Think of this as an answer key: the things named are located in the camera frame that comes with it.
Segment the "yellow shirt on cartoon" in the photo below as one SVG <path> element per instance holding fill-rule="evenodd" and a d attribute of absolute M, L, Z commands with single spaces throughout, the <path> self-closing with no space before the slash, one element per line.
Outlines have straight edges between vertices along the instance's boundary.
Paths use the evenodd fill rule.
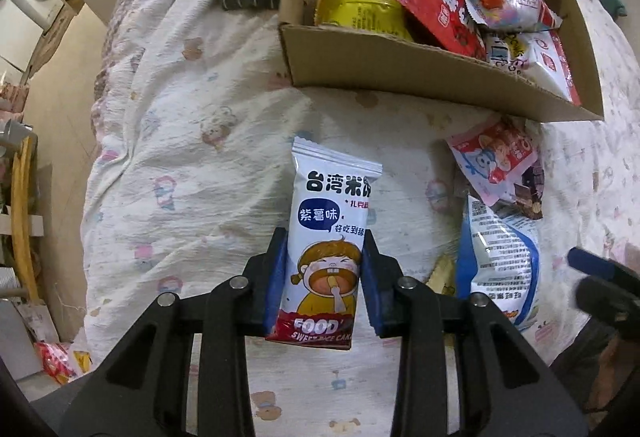
<path fill-rule="evenodd" d="M 355 316 L 356 314 L 356 299 L 353 297 L 353 294 L 348 296 L 344 296 L 342 298 L 344 302 L 344 306 L 346 307 L 345 312 L 340 312 L 338 314 L 350 314 L 351 316 Z M 305 314 L 307 316 L 312 316 L 314 314 L 333 314 L 334 310 L 334 299 L 333 298 L 325 298 L 324 296 L 318 296 L 317 294 L 313 294 L 310 292 L 307 294 L 300 305 L 296 309 L 296 312 L 299 314 Z"/>

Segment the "metal screw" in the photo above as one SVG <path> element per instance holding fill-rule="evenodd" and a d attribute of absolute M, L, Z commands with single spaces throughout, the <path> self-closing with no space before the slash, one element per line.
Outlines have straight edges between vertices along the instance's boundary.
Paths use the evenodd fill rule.
<path fill-rule="evenodd" d="M 229 280 L 231 289 L 244 289 L 249 285 L 249 279 L 245 276 L 235 276 Z"/>
<path fill-rule="evenodd" d="M 398 278 L 398 286 L 401 289 L 414 289 L 418 281 L 412 276 L 401 276 Z"/>
<path fill-rule="evenodd" d="M 483 292 L 473 292 L 469 295 L 469 300 L 476 307 L 486 307 L 489 305 L 489 297 L 485 295 Z"/>
<path fill-rule="evenodd" d="M 175 302 L 175 294 L 170 292 L 163 292 L 158 296 L 158 305 L 161 307 L 169 307 Z"/>

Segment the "bed sheet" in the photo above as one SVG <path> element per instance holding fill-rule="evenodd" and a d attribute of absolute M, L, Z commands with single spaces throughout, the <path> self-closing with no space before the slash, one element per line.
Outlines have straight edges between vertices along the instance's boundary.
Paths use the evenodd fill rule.
<path fill-rule="evenodd" d="M 538 324 L 550 363 L 586 322 L 572 307 L 574 245 L 609 257 L 638 240 L 638 63 L 597 0 L 578 0 L 594 46 L 606 122 L 526 128 L 546 183 Z M 290 86 L 273 11 L 216 0 L 119 0 L 96 80 L 102 147 L 86 193 L 86 335 L 96 363 L 164 291 L 209 292 L 287 226 L 294 136 L 379 161 L 368 226 L 406 274 L 426 279 L 454 251 L 462 201 L 443 139 L 489 111 L 413 96 Z M 349 352 L 248 338 L 258 435 L 389 433 L 400 343 L 379 340 L 362 298 Z M 192 366 L 197 375 L 197 361 Z M 450 410 L 456 426 L 456 408 Z"/>

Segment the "beige floor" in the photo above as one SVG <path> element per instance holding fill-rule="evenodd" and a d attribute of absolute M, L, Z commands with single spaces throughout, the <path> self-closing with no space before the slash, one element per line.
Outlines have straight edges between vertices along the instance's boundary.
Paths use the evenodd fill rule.
<path fill-rule="evenodd" d="M 87 6 L 69 25 L 58 50 L 30 80 L 24 121 L 38 135 L 38 209 L 47 305 L 60 337 L 82 326 L 86 283 L 79 226 L 86 181 L 94 160 L 90 126 L 94 78 L 106 28 Z"/>

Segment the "cartoon brown hair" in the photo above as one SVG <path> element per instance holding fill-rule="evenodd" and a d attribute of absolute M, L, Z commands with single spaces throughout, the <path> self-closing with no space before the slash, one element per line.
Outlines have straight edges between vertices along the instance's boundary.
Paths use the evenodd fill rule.
<path fill-rule="evenodd" d="M 360 250 L 357 245 L 347 242 L 342 237 L 340 240 L 327 240 L 325 242 L 316 242 L 306 248 L 298 261 L 298 274 L 291 275 L 291 283 L 297 285 L 302 280 L 302 266 L 309 265 L 311 262 L 329 257 L 347 257 L 351 258 L 355 263 L 360 263 Z"/>

